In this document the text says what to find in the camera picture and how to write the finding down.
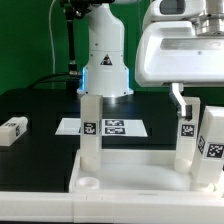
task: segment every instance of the green wall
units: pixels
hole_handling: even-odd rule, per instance
[[[48,13],[52,0],[0,1],[0,94],[24,88],[40,77],[52,74]],[[143,17],[148,0],[141,1]],[[138,5],[111,5],[111,11],[125,24],[125,63],[130,68],[130,85],[135,90],[135,54],[140,38]],[[67,71],[66,21],[59,6],[53,9],[52,28],[56,52],[56,72]],[[75,21],[75,45],[79,68],[88,61],[87,20]]]

